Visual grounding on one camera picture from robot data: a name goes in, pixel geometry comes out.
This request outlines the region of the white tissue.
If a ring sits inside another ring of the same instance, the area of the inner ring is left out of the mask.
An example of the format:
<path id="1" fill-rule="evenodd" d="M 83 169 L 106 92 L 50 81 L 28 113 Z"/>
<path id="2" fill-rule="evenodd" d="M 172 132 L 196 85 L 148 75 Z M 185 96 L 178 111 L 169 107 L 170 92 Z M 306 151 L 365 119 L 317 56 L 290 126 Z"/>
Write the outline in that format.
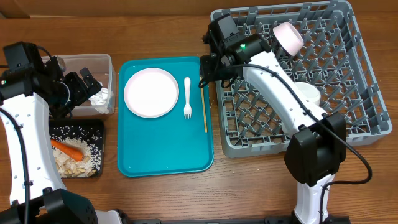
<path id="1" fill-rule="evenodd" d="M 112 87 L 102 87 L 98 93 L 89 98 L 89 101 L 100 114 L 114 113 L 115 93 Z"/>

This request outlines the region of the rice food scraps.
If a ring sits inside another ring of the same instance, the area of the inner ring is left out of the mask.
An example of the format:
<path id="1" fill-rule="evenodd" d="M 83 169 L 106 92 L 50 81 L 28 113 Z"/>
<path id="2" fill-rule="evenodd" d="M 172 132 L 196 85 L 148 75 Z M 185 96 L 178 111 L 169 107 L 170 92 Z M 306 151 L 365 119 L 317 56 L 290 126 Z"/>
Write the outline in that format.
<path id="1" fill-rule="evenodd" d="M 103 169 L 103 127 L 51 126 L 55 165 L 62 178 L 97 177 Z"/>

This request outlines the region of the orange carrot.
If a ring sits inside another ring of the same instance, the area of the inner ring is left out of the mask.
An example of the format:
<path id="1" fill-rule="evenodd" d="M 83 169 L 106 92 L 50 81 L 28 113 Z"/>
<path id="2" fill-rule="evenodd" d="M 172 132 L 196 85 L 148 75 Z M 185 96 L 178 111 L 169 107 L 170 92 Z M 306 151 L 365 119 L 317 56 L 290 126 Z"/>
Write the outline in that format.
<path id="1" fill-rule="evenodd" d="M 55 148 L 56 151 L 59 151 L 74 161 L 82 161 L 85 156 L 84 154 L 77 148 L 64 144 L 62 142 L 58 142 L 56 140 L 51 140 L 51 145 Z"/>

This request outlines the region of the large white plate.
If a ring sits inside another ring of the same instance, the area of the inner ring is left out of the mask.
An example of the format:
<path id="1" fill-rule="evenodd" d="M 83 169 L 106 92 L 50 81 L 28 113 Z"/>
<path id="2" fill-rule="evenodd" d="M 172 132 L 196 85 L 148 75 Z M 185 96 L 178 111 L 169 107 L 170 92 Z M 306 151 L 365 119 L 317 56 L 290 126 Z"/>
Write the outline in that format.
<path id="1" fill-rule="evenodd" d="M 160 68 L 136 72 L 124 86 L 127 108 L 141 118 L 158 118 L 170 112 L 179 98 L 174 76 Z"/>

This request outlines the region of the small white food bowl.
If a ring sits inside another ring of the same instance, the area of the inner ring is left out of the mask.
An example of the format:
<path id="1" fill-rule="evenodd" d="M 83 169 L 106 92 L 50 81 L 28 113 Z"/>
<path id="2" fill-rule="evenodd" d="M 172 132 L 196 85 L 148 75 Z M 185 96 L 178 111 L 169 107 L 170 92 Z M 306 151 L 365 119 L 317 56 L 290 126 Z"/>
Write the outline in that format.
<path id="1" fill-rule="evenodd" d="M 304 45 L 302 36 L 289 22 L 275 26 L 273 33 L 282 48 L 291 56 L 295 56 Z"/>

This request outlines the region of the white saucer plate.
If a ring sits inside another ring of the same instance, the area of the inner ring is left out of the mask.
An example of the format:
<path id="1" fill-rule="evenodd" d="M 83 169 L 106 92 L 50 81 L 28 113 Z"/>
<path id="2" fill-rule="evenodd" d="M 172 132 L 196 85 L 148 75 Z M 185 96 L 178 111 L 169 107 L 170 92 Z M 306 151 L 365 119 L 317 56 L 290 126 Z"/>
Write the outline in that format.
<path id="1" fill-rule="evenodd" d="M 295 82 L 295 85 L 312 103 L 320 105 L 321 94 L 315 86 L 305 82 Z"/>

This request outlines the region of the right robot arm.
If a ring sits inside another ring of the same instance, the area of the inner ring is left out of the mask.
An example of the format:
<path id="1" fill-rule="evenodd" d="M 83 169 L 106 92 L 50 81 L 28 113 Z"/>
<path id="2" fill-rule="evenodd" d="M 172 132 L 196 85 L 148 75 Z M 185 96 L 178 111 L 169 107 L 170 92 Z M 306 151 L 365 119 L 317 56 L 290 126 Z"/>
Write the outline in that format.
<path id="1" fill-rule="evenodd" d="M 240 33 L 230 14 L 213 20 L 203 42 L 210 54 L 201 57 L 199 87 L 209 82 L 233 83 L 242 78 L 253 86 L 282 120 L 290 138 L 284 161 L 298 182 L 291 223 L 348 223 L 327 211 L 330 186 L 345 160 L 345 121 L 328 115 L 299 89 L 259 34 Z"/>

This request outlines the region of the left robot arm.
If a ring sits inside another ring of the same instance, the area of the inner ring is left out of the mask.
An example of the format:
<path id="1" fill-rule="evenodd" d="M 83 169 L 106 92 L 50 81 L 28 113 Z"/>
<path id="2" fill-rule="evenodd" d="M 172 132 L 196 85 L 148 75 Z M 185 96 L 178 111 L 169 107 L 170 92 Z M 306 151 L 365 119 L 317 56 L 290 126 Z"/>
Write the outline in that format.
<path id="1" fill-rule="evenodd" d="M 58 173 L 49 119 L 63 118 L 101 90 L 87 68 L 64 75 L 62 59 L 43 62 L 41 47 L 27 42 L 6 46 L 1 75 L 1 120 L 12 169 L 10 208 L 1 223 L 106 223 L 115 211 L 94 209 L 69 192 Z"/>

